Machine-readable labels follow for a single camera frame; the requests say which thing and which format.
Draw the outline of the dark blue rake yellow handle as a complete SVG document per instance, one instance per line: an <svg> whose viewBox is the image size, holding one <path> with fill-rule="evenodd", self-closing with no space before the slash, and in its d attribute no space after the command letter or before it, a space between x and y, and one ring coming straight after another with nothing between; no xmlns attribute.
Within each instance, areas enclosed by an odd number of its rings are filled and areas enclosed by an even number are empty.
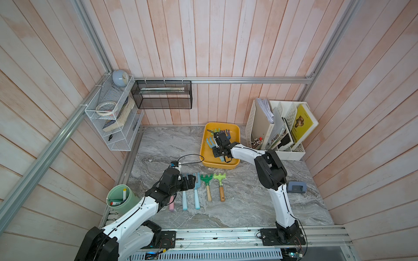
<svg viewBox="0 0 418 261"><path fill-rule="evenodd" d="M231 139L231 134L229 129L221 130L221 133L224 133L228 139Z"/></svg>

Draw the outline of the dark green rake wooden handle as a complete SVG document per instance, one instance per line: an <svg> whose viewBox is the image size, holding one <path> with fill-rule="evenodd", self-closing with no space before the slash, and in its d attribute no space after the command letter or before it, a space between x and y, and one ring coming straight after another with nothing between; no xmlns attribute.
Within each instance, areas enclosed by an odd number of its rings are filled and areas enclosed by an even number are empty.
<svg viewBox="0 0 418 261"><path fill-rule="evenodd" d="M200 179L206 184L207 200L211 202L212 196L211 196L211 190L210 190L210 182L213 179L213 174L200 175Z"/></svg>

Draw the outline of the light green rake wooden handle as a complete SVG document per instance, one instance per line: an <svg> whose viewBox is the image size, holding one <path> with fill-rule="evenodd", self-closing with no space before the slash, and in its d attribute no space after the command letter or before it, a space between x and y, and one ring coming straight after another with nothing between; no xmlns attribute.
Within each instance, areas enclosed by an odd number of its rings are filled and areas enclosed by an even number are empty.
<svg viewBox="0 0 418 261"><path fill-rule="evenodd" d="M218 129L209 129L209 132L212 134L212 135L214 135L215 133L219 133L221 130L218 128Z"/></svg>

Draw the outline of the purple fork pink handle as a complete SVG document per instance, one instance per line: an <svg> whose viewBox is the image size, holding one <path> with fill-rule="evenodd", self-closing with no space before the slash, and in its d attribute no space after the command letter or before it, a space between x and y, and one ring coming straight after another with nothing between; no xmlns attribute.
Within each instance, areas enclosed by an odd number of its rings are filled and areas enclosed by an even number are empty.
<svg viewBox="0 0 418 261"><path fill-rule="evenodd" d="M175 201L175 196L172 196L172 197L170 198L170 202L169 202L169 211L170 211L170 212L174 212L174 211L175 211L175 204L174 204L174 201Z"/></svg>

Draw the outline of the light blue fork white handle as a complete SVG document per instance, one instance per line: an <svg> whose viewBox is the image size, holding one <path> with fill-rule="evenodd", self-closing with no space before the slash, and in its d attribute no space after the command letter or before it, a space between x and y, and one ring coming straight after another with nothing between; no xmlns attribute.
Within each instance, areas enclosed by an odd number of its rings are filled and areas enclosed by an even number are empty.
<svg viewBox="0 0 418 261"><path fill-rule="evenodd" d="M198 189L201 186L201 179L200 179L200 174L194 173L193 176L196 177L196 183L195 183L195 187L194 187L194 203L195 203L195 209L199 210L200 209L200 201L199 201L199 194L198 194Z"/></svg>

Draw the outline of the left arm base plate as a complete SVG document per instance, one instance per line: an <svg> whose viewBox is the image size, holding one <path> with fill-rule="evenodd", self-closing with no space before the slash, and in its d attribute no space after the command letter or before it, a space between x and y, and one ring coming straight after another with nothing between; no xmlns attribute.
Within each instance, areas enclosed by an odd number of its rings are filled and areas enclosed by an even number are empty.
<svg viewBox="0 0 418 261"><path fill-rule="evenodd" d="M151 243L142 249L173 249L176 243L176 231L161 231L153 237Z"/></svg>

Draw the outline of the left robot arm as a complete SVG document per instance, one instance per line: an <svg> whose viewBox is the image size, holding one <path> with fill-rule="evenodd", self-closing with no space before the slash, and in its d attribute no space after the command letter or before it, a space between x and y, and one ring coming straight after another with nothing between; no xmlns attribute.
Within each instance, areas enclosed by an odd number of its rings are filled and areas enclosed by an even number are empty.
<svg viewBox="0 0 418 261"><path fill-rule="evenodd" d="M170 198L180 191L194 189L196 177L183 176L179 167L167 168L161 179L122 217L104 228L90 229L75 257L76 261L124 261L142 248L161 253L171 248L175 239L166 238L161 226L151 221Z"/></svg>

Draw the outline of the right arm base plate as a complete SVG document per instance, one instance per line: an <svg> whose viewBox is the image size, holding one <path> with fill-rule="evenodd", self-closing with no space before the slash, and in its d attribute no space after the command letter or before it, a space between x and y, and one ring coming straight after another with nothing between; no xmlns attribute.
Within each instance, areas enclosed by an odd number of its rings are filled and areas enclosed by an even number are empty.
<svg viewBox="0 0 418 261"><path fill-rule="evenodd" d="M257 237L262 240L264 246L305 246L305 235L300 228L295 231L286 231L278 228L260 229Z"/></svg>

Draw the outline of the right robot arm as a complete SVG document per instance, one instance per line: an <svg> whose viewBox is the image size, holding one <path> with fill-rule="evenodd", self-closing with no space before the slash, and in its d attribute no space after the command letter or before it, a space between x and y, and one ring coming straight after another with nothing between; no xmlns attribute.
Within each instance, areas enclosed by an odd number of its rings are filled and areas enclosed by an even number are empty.
<svg viewBox="0 0 418 261"><path fill-rule="evenodd" d="M287 171L273 150L256 150L239 142L231 142L223 132L214 132L214 157L239 159L255 166L258 179L272 199L276 215L276 233L282 241L302 233L299 222L293 215L287 195Z"/></svg>

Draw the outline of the light green rake wood handle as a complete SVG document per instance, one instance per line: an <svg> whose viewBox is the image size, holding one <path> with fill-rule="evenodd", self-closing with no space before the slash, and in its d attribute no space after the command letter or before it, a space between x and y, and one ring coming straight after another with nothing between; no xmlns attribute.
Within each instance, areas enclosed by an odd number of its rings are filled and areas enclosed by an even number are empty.
<svg viewBox="0 0 418 261"><path fill-rule="evenodd" d="M219 182L219 193L220 193L220 199L221 202L225 202L225 194L224 194L224 188L222 184L222 180L226 179L226 174L214 174L213 178L216 179Z"/></svg>

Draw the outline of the light blue fork teal handle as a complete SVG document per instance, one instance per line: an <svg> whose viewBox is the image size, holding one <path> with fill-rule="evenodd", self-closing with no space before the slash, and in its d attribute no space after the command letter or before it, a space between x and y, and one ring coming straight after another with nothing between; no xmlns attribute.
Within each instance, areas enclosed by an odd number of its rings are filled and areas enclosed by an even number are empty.
<svg viewBox="0 0 418 261"><path fill-rule="evenodd" d="M186 191L182 192L182 209L184 211L188 210L188 203L187 203L187 193Z"/></svg>

